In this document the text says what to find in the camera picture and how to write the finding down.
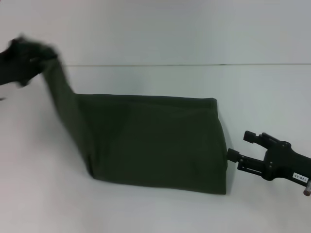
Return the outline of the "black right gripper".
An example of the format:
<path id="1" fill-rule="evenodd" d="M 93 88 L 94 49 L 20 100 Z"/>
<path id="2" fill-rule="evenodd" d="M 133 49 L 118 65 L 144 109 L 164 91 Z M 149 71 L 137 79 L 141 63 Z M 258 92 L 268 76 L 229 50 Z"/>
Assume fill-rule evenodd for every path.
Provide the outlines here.
<path id="1" fill-rule="evenodd" d="M 311 159 L 296 153 L 290 143 L 280 141 L 267 133 L 256 135 L 250 131 L 245 131 L 243 139 L 268 150 L 261 161 L 228 149 L 227 159 L 238 163 L 238 170 L 262 174 L 262 178 L 267 181 L 284 178 L 292 182 L 308 182 L 311 179 Z"/>

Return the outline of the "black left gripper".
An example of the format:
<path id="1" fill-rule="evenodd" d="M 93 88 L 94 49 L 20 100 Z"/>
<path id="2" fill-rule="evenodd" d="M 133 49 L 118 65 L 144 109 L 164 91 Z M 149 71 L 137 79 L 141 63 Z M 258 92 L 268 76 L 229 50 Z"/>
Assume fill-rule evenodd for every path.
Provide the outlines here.
<path id="1" fill-rule="evenodd" d="M 14 38 L 8 48 L 0 53 L 0 84 L 28 85 L 32 78 L 42 73 L 42 60 L 57 58 L 57 52 L 48 44 L 23 36 Z"/>

